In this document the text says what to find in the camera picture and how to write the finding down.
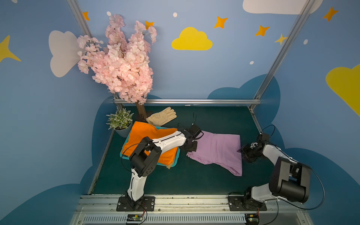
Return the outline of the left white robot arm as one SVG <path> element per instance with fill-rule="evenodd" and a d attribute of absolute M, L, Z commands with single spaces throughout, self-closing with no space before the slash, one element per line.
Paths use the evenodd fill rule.
<path fill-rule="evenodd" d="M 192 132 L 186 129 L 177 130 L 162 138 L 143 138 L 129 158 L 132 176 L 127 190 L 128 201 L 135 205 L 140 204 L 144 196 L 147 176 L 155 170 L 161 155 L 178 147 L 187 152 L 195 152 L 197 140 L 202 135 L 202 131 Z"/>

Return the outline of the beige pants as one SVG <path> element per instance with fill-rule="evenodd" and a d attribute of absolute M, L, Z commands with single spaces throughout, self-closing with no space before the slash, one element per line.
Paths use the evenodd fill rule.
<path fill-rule="evenodd" d="M 174 164 L 174 162 L 172 162 L 172 163 L 170 163 L 169 165 L 167 165 L 167 166 L 166 166 L 167 169 L 171 169 L 171 167 L 173 167 L 173 164 Z"/>

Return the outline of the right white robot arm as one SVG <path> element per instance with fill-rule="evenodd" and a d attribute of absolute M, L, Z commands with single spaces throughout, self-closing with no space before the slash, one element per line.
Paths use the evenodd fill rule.
<path fill-rule="evenodd" d="M 250 163 L 265 157 L 274 165 L 267 184 L 249 187 L 241 204 L 247 210 L 261 208 L 264 202 L 274 199 L 305 203 L 309 198 L 311 168 L 285 154 L 270 142 L 247 144 L 238 152 Z"/>

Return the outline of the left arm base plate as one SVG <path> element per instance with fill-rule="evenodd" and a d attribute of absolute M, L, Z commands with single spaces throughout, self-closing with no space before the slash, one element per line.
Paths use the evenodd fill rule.
<path fill-rule="evenodd" d="M 131 200 L 129 196 L 121 196 L 118 200 L 116 211 L 117 212 L 140 212 L 146 210 L 153 212 L 155 207 L 154 196 L 144 196 L 137 201 Z"/>

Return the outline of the purple pants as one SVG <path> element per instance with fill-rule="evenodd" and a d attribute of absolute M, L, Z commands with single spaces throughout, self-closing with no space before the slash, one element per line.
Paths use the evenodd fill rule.
<path fill-rule="evenodd" d="M 234 176 L 242 176 L 241 136 L 234 134 L 214 134 L 204 131 L 197 140 L 196 151 L 188 152 L 187 157 L 201 164 L 217 164 Z"/>

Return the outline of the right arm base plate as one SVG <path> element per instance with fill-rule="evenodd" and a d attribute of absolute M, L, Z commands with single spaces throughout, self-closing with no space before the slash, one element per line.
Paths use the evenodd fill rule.
<path fill-rule="evenodd" d="M 229 209 L 232 212 L 240 211 L 267 211 L 264 202 L 259 202 L 248 196 L 229 195 L 227 197 Z"/>

